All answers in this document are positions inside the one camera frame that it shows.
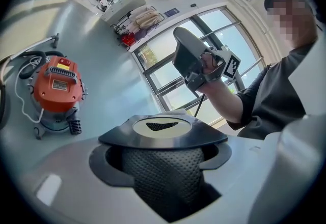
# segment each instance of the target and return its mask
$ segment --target dark gray t-shirt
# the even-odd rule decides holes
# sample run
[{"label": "dark gray t-shirt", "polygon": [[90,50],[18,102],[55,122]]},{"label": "dark gray t-shirt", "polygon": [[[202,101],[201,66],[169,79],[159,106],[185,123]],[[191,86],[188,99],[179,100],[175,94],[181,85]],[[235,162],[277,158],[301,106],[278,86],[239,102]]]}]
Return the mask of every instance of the dark gray t-shirt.
[{"label": "dark gray t-shirt", "polygon": [[289,76],[312,46],[290,51],[280,62],[261,71],[247,89],[237,93],[243,103],[241,122],[228,124],[234,130],[245,126],[238,136],[265,139],[269,133],[282,131],[288,123],[304,116],[305,110]]}]

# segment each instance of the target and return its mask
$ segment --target yellow label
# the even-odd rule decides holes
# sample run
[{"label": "yellow label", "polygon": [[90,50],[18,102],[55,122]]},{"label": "yellow label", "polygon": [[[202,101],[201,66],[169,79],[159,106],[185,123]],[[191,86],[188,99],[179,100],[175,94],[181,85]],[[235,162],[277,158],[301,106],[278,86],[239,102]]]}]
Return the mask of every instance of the yellow label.
[{"label": "yellow label", "polygon": [[62,69],[66,69],[69,70],[68,66],[62,65],[62,64],[57,64],[57,67],[62,68]]}]

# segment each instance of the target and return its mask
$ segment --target person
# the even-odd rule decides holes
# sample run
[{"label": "person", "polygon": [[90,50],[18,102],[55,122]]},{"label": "person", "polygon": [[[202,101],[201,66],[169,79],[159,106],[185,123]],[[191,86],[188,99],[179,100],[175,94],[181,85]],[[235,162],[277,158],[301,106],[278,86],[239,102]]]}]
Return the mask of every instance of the person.
[{"label": "person", "polygon": [[[264,6],[292,49],[288,56],[268,65],[247,89],[237,94],[232,94],[221,79],[199,88],[232,129],[244,127],[238,136],[255,139],[282,131],[288,123],[305,115],[288,78],[317,39],[315,19],[305,0],[265,0]],[[215,69],[211,55],[203,54],[202,60],[203,73]]]}]

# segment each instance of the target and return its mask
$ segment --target gray floor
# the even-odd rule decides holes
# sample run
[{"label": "gray floor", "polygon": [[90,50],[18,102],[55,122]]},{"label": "gray floor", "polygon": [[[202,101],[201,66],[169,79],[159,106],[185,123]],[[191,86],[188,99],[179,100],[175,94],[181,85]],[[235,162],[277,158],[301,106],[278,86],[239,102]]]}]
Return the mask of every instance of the gray floor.
[{"label": "gray floor", "polygon": [[[13,92],[18,69],[14,67],[6,79],[9,118],[0,139],[3,159],[15,174],[23,173],[57,147],[97,137],[135,114],[160,112],[133,57],[118,46],[109,25],[73,0],[14,0],[1,26],[0,57],[56,33],[60,33],[58,51],[78,63],[89,91],[79,114],[83,133],[48,134],[36,140],[33,124],[21,113],[22,104]],[[51,47],[45,43],[41,49]],[[27,100],[25,111],[32,115],[26,83],[20,80],[18,91]]]}]

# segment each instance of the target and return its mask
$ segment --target man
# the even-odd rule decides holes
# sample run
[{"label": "man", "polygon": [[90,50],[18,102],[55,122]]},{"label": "man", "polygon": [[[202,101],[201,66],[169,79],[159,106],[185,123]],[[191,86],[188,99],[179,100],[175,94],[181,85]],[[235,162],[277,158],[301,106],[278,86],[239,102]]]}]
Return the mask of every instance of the man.
[{"label": "man", "polygon": [[[264,6],[291,47],[289,55],[267,66],[247,89],[237,94],[232,94],[222,80],[207,82],[199,89],[232,129],[244,127],[238,136],[256,139],[281,131],[305,114],[288,78],[317,39],[314,16],[305,0],[265,0]],[[211,55],[202,55],[202,60],[204,73],[215,69]]]}]

